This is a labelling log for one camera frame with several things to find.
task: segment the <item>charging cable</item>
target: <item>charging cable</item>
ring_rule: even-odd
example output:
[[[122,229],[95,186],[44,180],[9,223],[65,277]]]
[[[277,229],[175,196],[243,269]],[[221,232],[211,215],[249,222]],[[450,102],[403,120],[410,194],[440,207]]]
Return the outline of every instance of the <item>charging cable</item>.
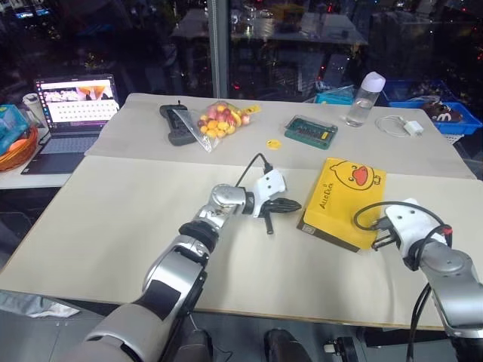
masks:
[[[386,128],[385,124],[388,124],[389,122],[397,124],[401,128],[402,132],[396,132]],[[387,115],[385,117],[380,117],[376,120],[376,127],[382,132],[393,137],[420,136],[424,131],[424,128],[421,127],[417,121],[406,121],[400,115]]]

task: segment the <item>laptop screen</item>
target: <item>laptop screen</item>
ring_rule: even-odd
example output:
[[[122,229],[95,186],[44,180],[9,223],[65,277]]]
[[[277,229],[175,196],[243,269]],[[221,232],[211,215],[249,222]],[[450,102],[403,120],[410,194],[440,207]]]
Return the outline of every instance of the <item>laptop screen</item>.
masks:
[[[112,75],[35,81],[50,131],[100,130],[119,110]]]

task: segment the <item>plastic bag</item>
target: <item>plastic bag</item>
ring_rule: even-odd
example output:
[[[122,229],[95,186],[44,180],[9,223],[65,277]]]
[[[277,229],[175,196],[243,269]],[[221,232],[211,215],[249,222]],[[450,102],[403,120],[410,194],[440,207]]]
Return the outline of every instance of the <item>plastic bag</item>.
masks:
[[[203,111],[174,110],[207,152],[212,152],[222,138],[250,124],[252,113],[259,111],[259,106],[240,109],[223,101],[217,101]]]

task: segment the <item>cartoon duck face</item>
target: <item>cartoon duck face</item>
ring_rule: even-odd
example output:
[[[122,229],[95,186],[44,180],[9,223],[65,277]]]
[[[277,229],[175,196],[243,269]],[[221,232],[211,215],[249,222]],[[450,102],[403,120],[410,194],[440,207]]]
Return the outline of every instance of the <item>cartoon duck face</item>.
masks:
[[[354,190],[367,190],[372,185],[380,184],[380,177],[374,175],[372,167],[342,161],[332,166],[331,170],[341,183]]]

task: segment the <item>yellow tag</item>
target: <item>yellow tag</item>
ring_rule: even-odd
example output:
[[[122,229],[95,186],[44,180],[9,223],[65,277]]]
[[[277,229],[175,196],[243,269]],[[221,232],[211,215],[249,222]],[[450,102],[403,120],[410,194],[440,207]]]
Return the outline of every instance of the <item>yellow tag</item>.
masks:
[[[279,140],[268,140],[266,141],[266,146],[269,149],[279,149],[281,147],[281,142]]]
[[[242,113],[245,113],[247,115],[251,115],[252,113],[257,113],[259,111],[261,111],[262,109],[260,108],[260,106],[258,106],[257,104],[252,106],[252,107],[248,107],[248,108],[245,108],[243,109],[241,112]]]

